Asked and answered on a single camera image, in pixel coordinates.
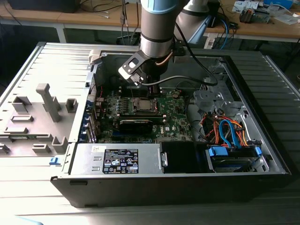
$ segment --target gray floor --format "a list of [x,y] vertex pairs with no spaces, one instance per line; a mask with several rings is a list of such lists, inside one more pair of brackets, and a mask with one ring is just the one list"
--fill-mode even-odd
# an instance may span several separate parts
[[[20,27],[11,25],[1,25],[2,37],[1,40],[1,61],[2,72],[0,82],[7,86],[11,79],[15,76],[18,69],[22,66],[27,59],[32,49],[38,41],[58,42],[58,37],[55,29],[44,27]],[[70,43],[84,43],[84,44],[116,44],[116,38],[120,37],[118,31],[93,31],[93,30],[75,30],[67,29],[66,35]],[[202,38],[199,45],[194,47],[203,48],[206,37]],[[235,39],[232,44],[228,44],[224,49],[232,50],[253,50],[258,41],[254,40],[240,40]],[[292,46],[290,43],[269,42],[263,44],[261,52],[269,55],[274,62],[281,68],[287,59],[288,53],[291,51]],[[300,88],[300,83],[297,81],[299,74],[300,57],[290,65],[286,71],[286,75],[290,80]]]

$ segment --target warning label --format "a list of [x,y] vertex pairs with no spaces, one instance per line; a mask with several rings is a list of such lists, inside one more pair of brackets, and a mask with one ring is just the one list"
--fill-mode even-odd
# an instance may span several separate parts
[[139,173],[138,149],[106,149],[103,173]]

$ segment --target blue cable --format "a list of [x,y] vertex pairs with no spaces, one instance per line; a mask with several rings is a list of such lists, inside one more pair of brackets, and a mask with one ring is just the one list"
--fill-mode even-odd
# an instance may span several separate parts
[[225,41],[224,41],[222,47],[220,48],[220,49],[223,49],[224,46],[225,46],[225,44],[226,44],[226,42],[227,42],[227,36],[228,36],[229,30],[228,30],[228,26],[227,26],[226,22],[225,22],[224,20],[221,20],[221,21],[224,23],[225,28],[226,28],[226,37],[225,37]]
[[233,140],[233,144],[238,148],[240,149],[241,148],[241,145],[239,143],[239,140],[236,138],[235,136],[235,131],[234,131],[234,126],[233,124],[229,121],[229,120],[222,120],[220,122],[220,126],[219,126],[219,132],[220,132],[220,137],[223,139],[224,142],[226,142],[226,144],[228,144],[228,147],[231,148],[231,144],[230,142],[224,137],[223,135],[223,129],[222,129],[222,125],[223,123],[228,123],[229,124],[229,127],[231,129],[231,136],[232,136],[232,140]]

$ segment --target table leg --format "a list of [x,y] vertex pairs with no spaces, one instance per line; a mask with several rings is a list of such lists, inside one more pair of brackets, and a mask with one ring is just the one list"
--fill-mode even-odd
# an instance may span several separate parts
[[54,27],[57,31],[57,35],[58,35],[58,38],[60,39],[60,42],[67,43],[67,39],[66,39],[65,31],[64,31],[64,28],[65,28],[64,25],[58,23]]
[[208,33],[204,49],[212,49],[218,35],[219,33]]

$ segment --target wooden table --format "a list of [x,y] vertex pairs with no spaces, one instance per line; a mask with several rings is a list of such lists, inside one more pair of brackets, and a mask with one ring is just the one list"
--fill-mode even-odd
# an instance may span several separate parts
[[[93,0],[93,5],[97,3],[110,2],[109,0]],[[286,25],[280,21],[271,18],[269,24],[252,23],[245,24],[239,22],[239,14],[232,13],[232,4],[235,0],[223,0],[222,5],[225,14],[230,18],[230,21],[239,24],[237,33],[234,38],[240,39],[254,39],[254,40],[268,40],[268,41],[284,41],[284,42],[297,42],[300,38],[300,25]],[[120,4],[120,0],[107,6],[100,6],[98,10],[104,10]],[[44,11],[29,11],[29,10],[13,10],[8,3],[5,3],[10,13],[22,24],[28,26],[43,26],[54,27],[57,30],[60,42],[66,43],[66,36],[64,33],[65,28],[73,29],[88,29],[88,30],[121,30],[120,26],[120,13],[121,7],[109,10],[109,14],[104,13],[90,13],[79,9],[74,14],[60,13],[60,12],[44,12]],[[90,10],[90,4],[84,5]],[[0,4],[0,20],[4,24],[18,25],[13,17],[4,7],[3,3]],[[100,15],[108,15],[109,18],[104,18]],[[137,26],[137,16],[135,4],[127,4],[127,15],[129,30],[133,31]],[[139,15],[141,19],[141,7],[139,6]],[[211,48],[208,44],[212,40],[219,37],[224,32],[224,28],[218,25],[215,28],[207,28],[205,36],[207,42],[205,48]]]

